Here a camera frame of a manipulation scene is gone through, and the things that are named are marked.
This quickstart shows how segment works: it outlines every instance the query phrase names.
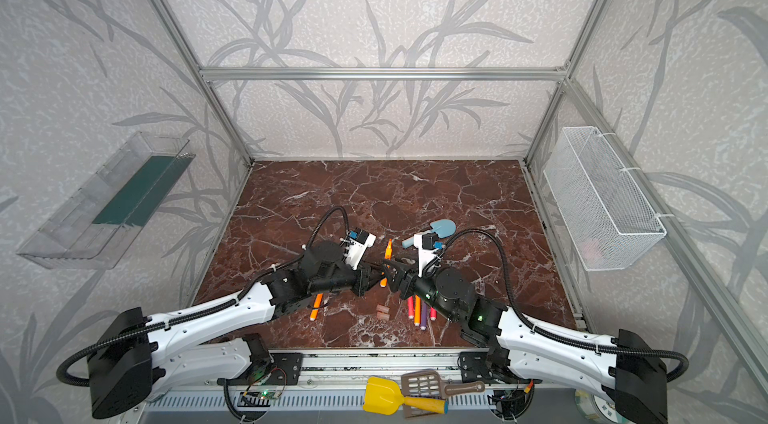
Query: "black cable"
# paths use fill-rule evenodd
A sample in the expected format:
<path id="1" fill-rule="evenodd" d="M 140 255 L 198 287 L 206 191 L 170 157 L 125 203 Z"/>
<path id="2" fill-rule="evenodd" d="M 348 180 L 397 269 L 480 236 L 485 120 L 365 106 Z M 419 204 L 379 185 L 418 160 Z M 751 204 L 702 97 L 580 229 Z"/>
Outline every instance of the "black cable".
<path id="1" fill-rule="evenodd" d="M 112 346 L 114 344 L 117 344 L 118 342 L 122 342 L 124 340 L 132 339 L 134 337 L 142 336 L 144 334 L 149 334 L 152 331 L 164 329 L 165 327 L 171 327 L 175 324 L 181 324 L 186 323 L 187 321 L 198 319 L 200 317 L 207 316 L 209 314 L 214 314 L 219 311 L 222 311 L 226 309 L 227 307 L 233 306 L 237 301 L 235 299 L 230 299 L 226 303 L 218 304 L 213 307 L 209 307 L 208 309 L 204 309 L 202 311 L 197 311 L 191 314 L 187 314 L 186 316 L 178 316 L 178 317 L 172 317 L 168 320 L 168 324 L 165 322 L 161 323 L 155 323 L 150 326 L 145 326 L 137 330 L 132 330 L 127 333 L 121 333 L 117 336 L 110 337 L 108 339 L 96 342 L 95 344 L 91 344 L 91 346 L 85 347 L 84 349 L 81 349 L 80 351 L 72 354 L 70 357 L 65 359 L 59 367 L 56 369 L 56 377 L 58 380 L 62 381 L 64 384 L 69 384 L 70 386 L 79 386 L 79 387 L 88 387 L 89 380 L 84 377 L 77 377 L 72 376 L 72 374 L 69 373 L 69 368 L 77 361 L 80 361 L 86 356 L 90 356 L 91 353 L 96 352 L 100 349 L 104 349 L 105 347 Z"/>
<path id="2" fill-rule="evenodd" d="M 307 248 L 312 246 L 312 243 L 315 242 L 315 237 L 317 237 L 317 233 L 320 232 L 320 228 L 326 223 L 326 219 L 328 219 L 328 217 L 331 216 L 331 214 L 333 214 L 335 211 L 341 212 L 341 217 L 344 219 L 344 236 L 348 236 L 350 233 L 350 218 L 346 215 L 346 209 L 344 209 L 342 206 L 336 206 L 335 208 L 329 209 L 324 215 L 322 215 L 320 222 L 317 223 L 315 230 L 312 231 L 312 236 L 310 236 L 310 239 L 306 242 Z"/>
<path id="3" fill-rule="evenodd" d="M 517 418 L 519 418 L 520 416 L 525 414 L 528 411 L 528 408 L 531 407 L 531 402 L 533 402 L 533 394 L 534 394 L 535 391 L 536 391 L 536 386 L 534 384 L 532 384 L 531 385 L 531 390 L 528 391 L 528 393 L 524 392 L 524 393 L 522 393 L 522 394 L 520 394 L 518 396 L 513 396 L 513 397 L 509 397 L 509 398 L 488 396 L 488 400 L 490 400 L 492 402 L 515 402 L 515 401 L 518 401 L 520 399 L 527 398 L 525 400 L 525 404 L 523 405 L 523 409 L 520 410 L 520 412 L 517 413 L 517 414 L 514 414 L 514 413 L 512 414 L 512 418 L 514 420 L 517 420 Z M 496 416 L 497 418 L 503 420 L 504 422 L 508 422 L 507 419 L 504 419 L 504 414 L 499 412 L 498 409 L 491 409 L 491 412 L 493 412 L 494 416 Z"/>
<path id="4" fill-rule="evenodd" d="M 565 337 L 565 336 L 561 336 L 560 334 L 552 333 L 539 326 L 534 326 L 534 324 L 528 319 L 528 317 L 525 316 L 525 314 L 523 314 L 522 311 L 520 311 L 520 308 L 518 307 L 517 302 L 514 300 L 512 285 L 510 285 L 509 283 L 509 263 L 507 262 L 507 255 L 504 252 L 504 247 L 502 246 L 502 243 L 498 239 L 498 237 L 492 235 L 485 229 L 477 229 L 477 228 L 470 227 L 469 229 L 464 229 L 462 231 L 457 232 L 450 239 L 448 239 L 448 241 L 446 242 L 446 245 L 443 247 L 439 256 L 442 258 L 442 256 L 446 253 L 446 250 L 458 238 L 470 233 L 477 233 L 480 235 L 484 235 L 485 237 L 490 238 L 493 244 L 496 245 L 496 248 L 498 249 L 498 253 L 502 258 L 502 273 L 504 274 L 504 287 L 507 291 L 507 299 L 509 299 L 509 306 L 512 308 L 514 314 L 518 317 L 518 319 L 522 321 L 522 323 L 525 324 L 525 326 L 527 326 L 528 329 L 532 330 L 534 333 L 541 334 L 542 336 L 548 339 L 551 339 L 556 342 L 560 342 L 561 344 L 565 344 L 567 346 L 577 347 L 578 349 L 583 349 L 583 350 L 598 351 L 598 348 L 596 348 L 593 343 L 571 339 L 570 337 Z M 638 356 L 638 357 L 646 356 L 646 357 L 660 357 L 664 359 L 674 359 L 678 361 L 679 364 L 677 364 L 677 367 L 675 367 L 671 372 L 667 373 L 667 382 L 672 382 L 676 380 L 678 377 L 682 376 L 685 373 L 685 371 L 688 370 L 688 366 L 689 366 L 688 358 L 684 354 L 680 352 L 675 352 L 675 351 L 656 350 L 656 349 L 638 349 L 633 347 L 600 346 L 599 352 L 606 352 L 608 354 L 622 354 L 625 356 Z"/>
<path id="5" fill-rule="evenodd" d="M 256 422 L 257 420 L 261 419 L 266 412 L 263 411 L 257 411 L 261 412 L 260 416 L 255 419 L 248 419 L 245 414 L 235 409 L 235 405 L 230 400 L 230 380 L 225 379 L 224 380 L 224 403 L 226 404 L 226 409 L 230 412 L 232 416 L 234 416 L 235 419 L 237 419 L 238 422 Z"/>

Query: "gray leaf pattern wallpaper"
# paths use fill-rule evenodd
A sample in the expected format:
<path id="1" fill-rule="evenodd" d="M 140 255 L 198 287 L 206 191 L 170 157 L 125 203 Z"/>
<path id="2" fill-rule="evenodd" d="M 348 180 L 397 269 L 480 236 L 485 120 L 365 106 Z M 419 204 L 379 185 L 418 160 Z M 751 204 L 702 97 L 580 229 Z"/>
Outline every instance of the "gray leaf pattern wallpaper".
<path id="1" fill-rule="evenodd" d="M 204 66 L 562 66 L 592 0 L 168 0 Z M 231 82 L 254 156 L 523 156 L 552 83 Z M 515 152 L 506 143 L 515 143 Z"/>
<path id="2" fill-rule="evenodd" d="M 765 16 L 765 0 L 613 0 L 576 77 L 768 336 Z M 665 246 L 626 271 L 584 272 L 542 175 L 564 125 L 584 125 L 567 100 L 532 165 L 590 322 L 605 332 L 631 324 L 686 352 L 691 369 L 670 394 L 682 422 L 768 422 L 768 404 Z"/>
<path id="3" fill-rule="evenodd" d="M 0 420 L 90 422 L 88 393 L 55 367 L 119 311 L 188 304 L 247 168 L 146 0 L 0 0 L 0 24 Z M 197 157 L 118 265 L 17 256 L 138 130 Z"/>
<path id="4" fill-rule="evenodd" d="M 768 338 L 765 16 L 766 0 L 614 0 L 577 77 Z"/>

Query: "brown plastic spatula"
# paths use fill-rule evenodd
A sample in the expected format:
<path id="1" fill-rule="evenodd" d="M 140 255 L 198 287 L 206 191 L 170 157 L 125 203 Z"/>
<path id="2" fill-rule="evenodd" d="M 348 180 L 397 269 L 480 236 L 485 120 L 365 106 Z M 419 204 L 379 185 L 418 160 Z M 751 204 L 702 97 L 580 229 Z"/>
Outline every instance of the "brown plastic spatula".
<path id="1" fill-rule="evenodd" d="M 448 399 L 450 396 L 457 394 L 485 391 L 485 384 L 482 381 L 467 382 L 466 384 L 446 384 L 437 371 L 430 369 L 403 374 L 400 377 L 400 384 L 403 396 L 413 397 Z M 420 410 L 408 405 L 404 405 L 402 411 L 406 419 L 435 414 L 434 412 Z"/>

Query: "white wire mesh basket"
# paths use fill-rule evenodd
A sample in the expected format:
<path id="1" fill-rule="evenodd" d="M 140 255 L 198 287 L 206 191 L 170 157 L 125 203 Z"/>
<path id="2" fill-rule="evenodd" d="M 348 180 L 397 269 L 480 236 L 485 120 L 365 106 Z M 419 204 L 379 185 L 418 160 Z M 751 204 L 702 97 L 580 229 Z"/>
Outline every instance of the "white wire mesh basket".
<path id="1" fill-rule="evenodd" d="M 667 235 L 631 170 L 593 126 L 561 130 L 544 177 L 587 271 L 626 269 Z"/>

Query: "brown marble surface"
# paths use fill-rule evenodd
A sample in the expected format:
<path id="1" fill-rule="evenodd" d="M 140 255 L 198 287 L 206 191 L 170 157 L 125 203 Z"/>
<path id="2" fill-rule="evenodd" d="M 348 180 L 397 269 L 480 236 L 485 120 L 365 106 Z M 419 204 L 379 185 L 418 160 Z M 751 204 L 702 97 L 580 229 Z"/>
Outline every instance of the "brown marble surface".
<path id="1" fill-rule="evenodd" d="M 523 312 L 574 328 L 563 287 L 517 161 L 264 161 L 257 162 L 196 303 L 239 290 L 257 271 L 301 250 L 322 214 L 343 205 L 350 227 L 378 236 L 365 255 L 383 257 L 392 238 L 394 257 L 416 257 L 400 241 L 430 221 L 453 219 L 458 230 L 481 227 L 502 240 L 514 293 Z M 318 239 L 337 240 L 338 213 Z M 468 235 L 451 246 L 443 265 L 456 266 L 477 291 L 504 302 L 501 261 L 492 243 Z M 408 319 L 407 305 L 378 285 L 364 297 L 350 291 L 331 296 L 310 321 L 310 311 L 238 330 L 232 339 L 260 333 L 272 349 L 352 346 L 469 346 L 456 324 L 438 316 L 427 330 Z M 376 304 L 390 320 L 376 319 Z"/>

